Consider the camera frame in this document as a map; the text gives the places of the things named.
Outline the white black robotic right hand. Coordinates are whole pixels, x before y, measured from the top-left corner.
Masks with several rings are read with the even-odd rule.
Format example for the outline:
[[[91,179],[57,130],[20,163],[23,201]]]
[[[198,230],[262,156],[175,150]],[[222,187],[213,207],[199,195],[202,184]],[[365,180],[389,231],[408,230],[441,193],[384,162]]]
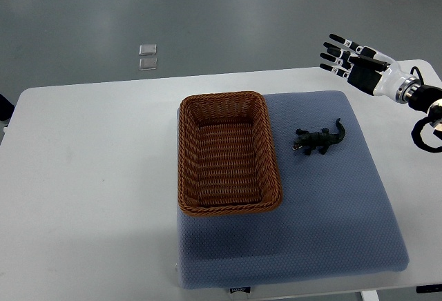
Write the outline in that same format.
[[[406,93],[423,84],[419,74],[401,69],[399,63],[369,46],[330,34],[320,57],[326,62],[320,67],[347,81],[351,86],[371,96],[386,96],[407,103]]]

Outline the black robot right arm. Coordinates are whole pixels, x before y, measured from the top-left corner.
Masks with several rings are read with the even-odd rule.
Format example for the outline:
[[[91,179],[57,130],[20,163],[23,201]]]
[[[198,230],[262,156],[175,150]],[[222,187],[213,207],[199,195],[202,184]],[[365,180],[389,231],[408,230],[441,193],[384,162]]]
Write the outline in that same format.
[[[408,106],[416,111],[426,113],[430,125],[441,130],[441,89],[429,85],[414,84],[407,91],[405,98]]]

